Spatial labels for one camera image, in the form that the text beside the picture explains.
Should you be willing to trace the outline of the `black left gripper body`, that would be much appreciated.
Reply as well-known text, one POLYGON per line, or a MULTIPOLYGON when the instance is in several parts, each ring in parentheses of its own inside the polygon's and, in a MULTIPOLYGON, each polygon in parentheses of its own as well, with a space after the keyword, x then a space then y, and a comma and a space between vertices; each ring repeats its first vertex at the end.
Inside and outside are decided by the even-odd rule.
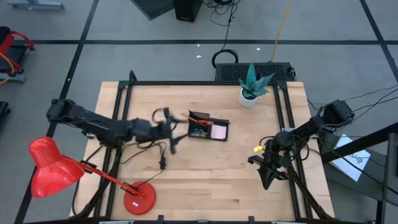
POLYGON ((133 135, 138 143, 172 139, 172 129, 170 123, 160 122, 157 126, 151 126, 148 120, 137 119, 134 123, 133 135))

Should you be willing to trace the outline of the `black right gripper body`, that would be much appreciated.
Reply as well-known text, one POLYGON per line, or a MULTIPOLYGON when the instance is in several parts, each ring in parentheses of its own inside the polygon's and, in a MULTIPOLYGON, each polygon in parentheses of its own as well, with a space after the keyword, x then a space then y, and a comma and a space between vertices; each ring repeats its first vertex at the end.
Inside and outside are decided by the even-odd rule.
POLYGON ((258 151, 264 151, 262 157, 257 160, 259 167, 266 167, 272 172, 278 171, 281 167, 290 169, 292 165, 289 149, 280 144, 265 144, 257 147, 258 151))

